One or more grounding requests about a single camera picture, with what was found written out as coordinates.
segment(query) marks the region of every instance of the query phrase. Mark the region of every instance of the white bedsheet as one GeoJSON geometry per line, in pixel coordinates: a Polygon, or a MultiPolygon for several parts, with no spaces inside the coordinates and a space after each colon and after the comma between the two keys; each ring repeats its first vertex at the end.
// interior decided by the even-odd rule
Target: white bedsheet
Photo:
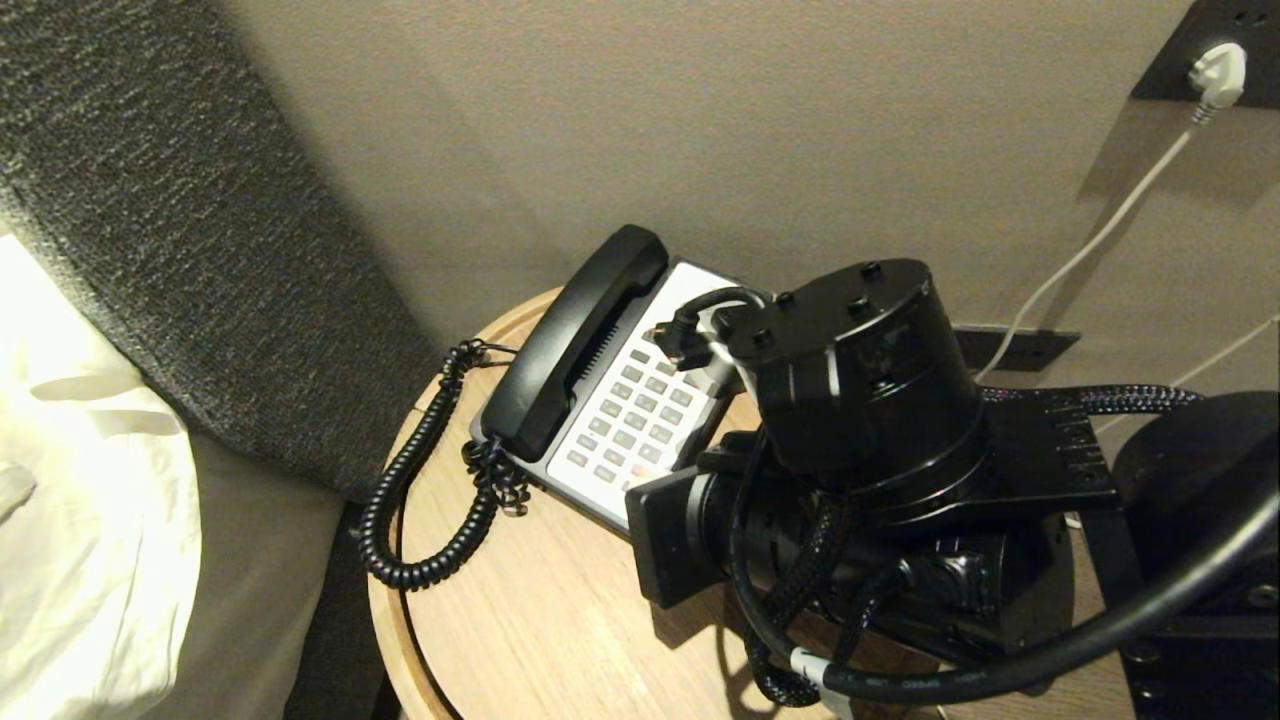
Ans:
{"type": "Polygon", "coordinates": [[[0,238],[0,717],[136,717],[200,573],[187,429],[0,238]]]}

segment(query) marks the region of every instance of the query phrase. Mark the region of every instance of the telephone handset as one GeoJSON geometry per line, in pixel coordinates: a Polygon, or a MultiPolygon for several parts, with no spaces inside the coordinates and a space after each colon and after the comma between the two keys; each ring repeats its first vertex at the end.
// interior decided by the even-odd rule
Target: telephone handset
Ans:
{"type": "Polygon", "coordinates": [[[677,370],[646,332],[681,309],[681,327],[696,332],[730,291],[707,293],[735,286],[673,261],[658,236],[625,225],[570,279],[520,351],[481,340],[451,348],[439,391],[365,507],[358,544],[366,570],[398,589],[448,578],[480,547],[499,507],[524,511],[529,482],[626,534],[626,492],[689,465],[737,386],[730,360],[677,370]],[[701,310],[686,306],[694,299],[701,310]],[[444,548],[404,562],[389,539],[396,511],[444,434],[463,375],[500,364],[492,352],[516,356],[462,448],[475,475],[471,510],[444,548]]]}
{"type": "Polygon", "coordinates": [[[691,462],[736,384],[727,363],[677,370],[645,332],[736,284],[623,227],[547,310],[472,434],[498,438],[539,484],[626,534],[626,491],[691,462]]]}

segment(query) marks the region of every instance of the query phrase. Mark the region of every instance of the black cylindrical motor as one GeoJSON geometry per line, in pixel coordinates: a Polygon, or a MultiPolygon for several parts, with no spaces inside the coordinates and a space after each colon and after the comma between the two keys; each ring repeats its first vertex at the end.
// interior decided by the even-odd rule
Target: black cylindrical motor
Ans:
{"type": "Polygon", "coordinates": [[[987,452],[982,397],[924,263],[852,265],[717,327],[778,461],[822,489],[900,507],[947,493],[987,452]]]}

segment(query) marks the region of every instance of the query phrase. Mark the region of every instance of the white power plug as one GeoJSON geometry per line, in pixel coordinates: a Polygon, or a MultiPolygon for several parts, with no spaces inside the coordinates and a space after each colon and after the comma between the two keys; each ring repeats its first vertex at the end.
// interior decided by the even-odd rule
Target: white power plug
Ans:
{"type": "Polygon", "coordinates": [[[1201,104],[1192,115],[1192,122],[1208,124],[1215,113],[1235,105],[1244,92],[1247,59],[1244,47],[1224,42],[1210,47],[1196,60],[1196,65],[1187,76],[1192,81],[1192,87],[1201,91],[1201,104]]]}

